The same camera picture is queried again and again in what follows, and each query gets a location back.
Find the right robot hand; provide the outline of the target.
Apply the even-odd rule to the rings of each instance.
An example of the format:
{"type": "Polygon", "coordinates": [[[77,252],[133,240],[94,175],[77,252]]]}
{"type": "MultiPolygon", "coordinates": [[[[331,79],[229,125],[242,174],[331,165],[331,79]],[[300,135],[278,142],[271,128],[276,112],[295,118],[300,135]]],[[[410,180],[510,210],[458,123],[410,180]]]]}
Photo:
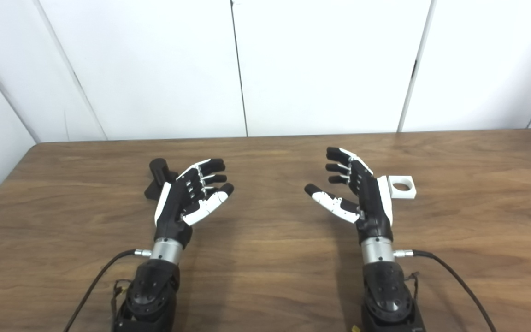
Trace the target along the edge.
{"type": "Polygon", "coordinates": [[[326,158],[330,160],[326,170],[337,173],[328,178],[329,183],[347,185],[358,202],[337,197],[314,184],[307,184],[304,191],[331,214],[354,224],[360,243],[376,237],[392,242],[392,200],[386,176],[375,177],[360,157],[342,148],[328,147],[326,158]]]}

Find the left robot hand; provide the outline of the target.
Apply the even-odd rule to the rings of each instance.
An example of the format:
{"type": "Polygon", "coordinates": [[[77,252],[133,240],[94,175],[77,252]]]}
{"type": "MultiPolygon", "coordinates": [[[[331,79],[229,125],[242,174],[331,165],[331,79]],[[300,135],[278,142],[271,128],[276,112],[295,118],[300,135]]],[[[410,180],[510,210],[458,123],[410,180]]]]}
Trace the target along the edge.
{"type": "Polygon", "coordinates": [[[154,241],[175,240],[186,248],[193,225],[217,210],[234,191],[225,169],[223,159],[202,160],[164,183],[154,213],[154,241]]]}

